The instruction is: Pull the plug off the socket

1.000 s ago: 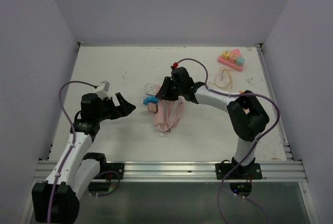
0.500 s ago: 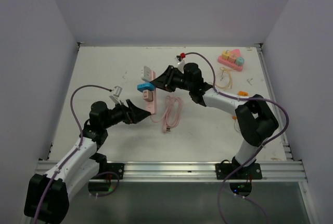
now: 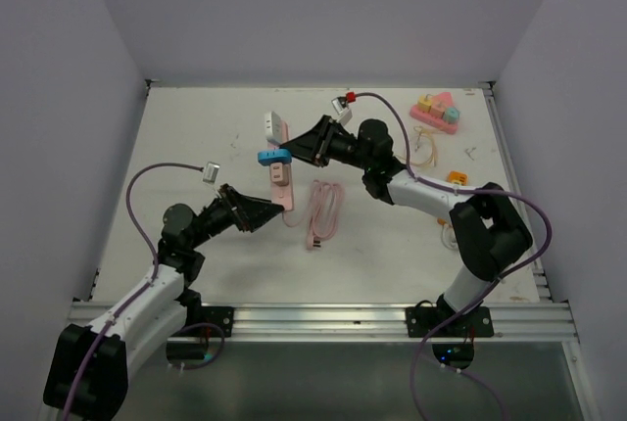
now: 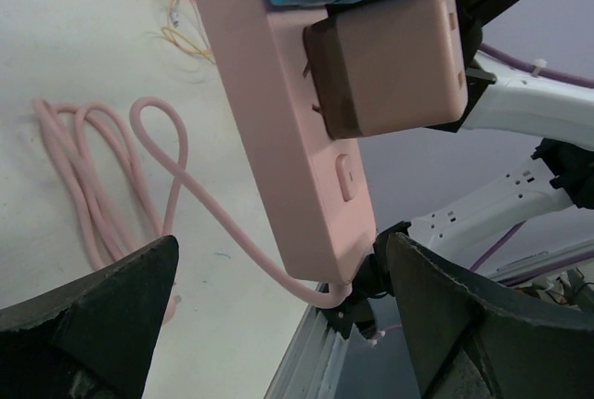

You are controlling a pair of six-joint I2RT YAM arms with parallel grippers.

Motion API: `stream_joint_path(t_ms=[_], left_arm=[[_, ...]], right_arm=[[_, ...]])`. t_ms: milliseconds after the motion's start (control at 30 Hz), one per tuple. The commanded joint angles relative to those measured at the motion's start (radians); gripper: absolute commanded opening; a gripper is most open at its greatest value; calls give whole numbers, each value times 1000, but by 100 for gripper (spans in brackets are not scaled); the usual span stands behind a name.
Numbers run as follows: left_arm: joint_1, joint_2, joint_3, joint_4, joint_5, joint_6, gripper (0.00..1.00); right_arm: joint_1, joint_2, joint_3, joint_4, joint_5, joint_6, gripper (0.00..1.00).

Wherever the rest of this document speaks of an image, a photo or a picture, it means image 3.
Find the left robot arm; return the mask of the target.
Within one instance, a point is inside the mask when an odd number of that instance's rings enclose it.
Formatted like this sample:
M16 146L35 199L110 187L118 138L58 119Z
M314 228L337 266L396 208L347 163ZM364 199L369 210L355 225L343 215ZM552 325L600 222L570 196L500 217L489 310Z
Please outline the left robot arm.
M254 232L283 211L280 204L242 195L227 184L200 212L184 204L169 207L156 264L120 302L60 334L44 403L87 420L113 419L143 363L168 337L193 335L204 324L202 299L190 288L205 260L198 247L231 226Z

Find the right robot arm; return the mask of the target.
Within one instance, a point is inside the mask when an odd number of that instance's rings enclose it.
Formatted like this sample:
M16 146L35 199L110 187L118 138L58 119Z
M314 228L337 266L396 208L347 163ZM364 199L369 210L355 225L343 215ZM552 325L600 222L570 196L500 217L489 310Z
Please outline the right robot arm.
M449 220L462 268L436 302L436 322L445 334L458 335L470 325L478 297L531 248L533 239L499 185L488 183L479 194L444 181L415 179L395 157L393 146L381 120L363 121L354 135L329 116L281 145L304 163L324 167L336 161L361 169L362 183L375 200Z

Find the blue plug adapter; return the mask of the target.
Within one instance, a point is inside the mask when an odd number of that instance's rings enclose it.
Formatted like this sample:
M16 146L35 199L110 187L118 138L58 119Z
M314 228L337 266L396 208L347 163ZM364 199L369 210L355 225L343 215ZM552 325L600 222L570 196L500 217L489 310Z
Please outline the blue plug adapter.
M271 166L272 164L290 164L292 162L292 155L286 149L268 149L258 152L257 160L262 166Z

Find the brown USB charger plug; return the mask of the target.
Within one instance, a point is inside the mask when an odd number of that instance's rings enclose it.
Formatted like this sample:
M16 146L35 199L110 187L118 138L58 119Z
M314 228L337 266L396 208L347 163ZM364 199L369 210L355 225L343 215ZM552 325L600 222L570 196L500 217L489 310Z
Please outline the brown USB charger plug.
M290 183L290 164L276 162L270 165L270 181L278 187L286 187Z

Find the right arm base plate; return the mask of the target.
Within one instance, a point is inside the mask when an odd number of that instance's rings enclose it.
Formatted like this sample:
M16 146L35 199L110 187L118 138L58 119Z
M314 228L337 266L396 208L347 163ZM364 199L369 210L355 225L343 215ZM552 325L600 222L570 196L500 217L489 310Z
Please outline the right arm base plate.
M405 308L405 321L410 338L422 338L455 314L440 297L435 303L421 301ZM439 329L437 338L491 338L495 335L490 309L480 305Z

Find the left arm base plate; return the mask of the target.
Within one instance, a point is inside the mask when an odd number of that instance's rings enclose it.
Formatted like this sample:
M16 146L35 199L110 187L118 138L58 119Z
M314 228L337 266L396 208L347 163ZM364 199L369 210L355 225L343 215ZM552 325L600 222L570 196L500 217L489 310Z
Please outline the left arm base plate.
M233 306L201 304L188 311L185 325L211 323L222 330L225 338L230 338L234 324L234 313L235 308Z

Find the white plug adapter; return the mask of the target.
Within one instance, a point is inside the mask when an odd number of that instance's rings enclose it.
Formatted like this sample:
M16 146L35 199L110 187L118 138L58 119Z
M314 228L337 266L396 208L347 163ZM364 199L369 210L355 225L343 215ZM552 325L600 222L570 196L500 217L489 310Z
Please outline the white plug adapter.
M264 131L268 143L278 146L283 142L283 121L276 112L265 113Z

